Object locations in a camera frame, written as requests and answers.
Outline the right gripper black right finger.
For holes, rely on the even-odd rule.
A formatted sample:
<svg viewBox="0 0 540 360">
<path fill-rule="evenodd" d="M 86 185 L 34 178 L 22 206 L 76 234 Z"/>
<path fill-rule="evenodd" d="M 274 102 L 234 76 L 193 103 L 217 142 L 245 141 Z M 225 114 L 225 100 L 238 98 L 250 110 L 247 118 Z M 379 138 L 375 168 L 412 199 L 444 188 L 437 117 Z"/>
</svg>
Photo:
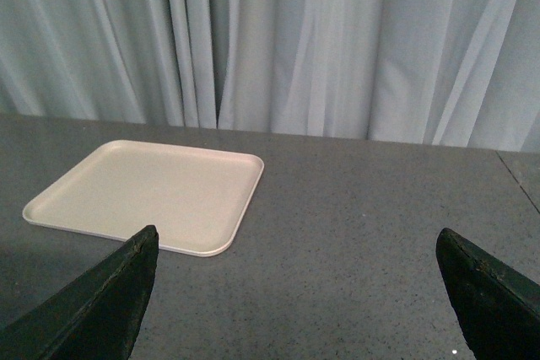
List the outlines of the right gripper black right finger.
<svg viewBox="0 0 540 360">
<path fill-rule="evenodd" d="M 449 228 L 435 253 L 474 357 L 538 359 L 539 285 Z"/>
</svg>

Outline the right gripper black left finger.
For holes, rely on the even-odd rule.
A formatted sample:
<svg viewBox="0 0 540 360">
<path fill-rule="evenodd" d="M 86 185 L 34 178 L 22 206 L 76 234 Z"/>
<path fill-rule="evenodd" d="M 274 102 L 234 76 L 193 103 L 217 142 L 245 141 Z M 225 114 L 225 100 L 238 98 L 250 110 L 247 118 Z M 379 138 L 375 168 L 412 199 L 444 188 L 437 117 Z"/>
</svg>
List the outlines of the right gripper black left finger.
<svg viewBox="0 0 540 360">
<path fill-rule="evenodd" d="M 154 287 L 159 234 L 149 225 L 1 331 L 3 359 L 128 359 Z"/>
</svg>

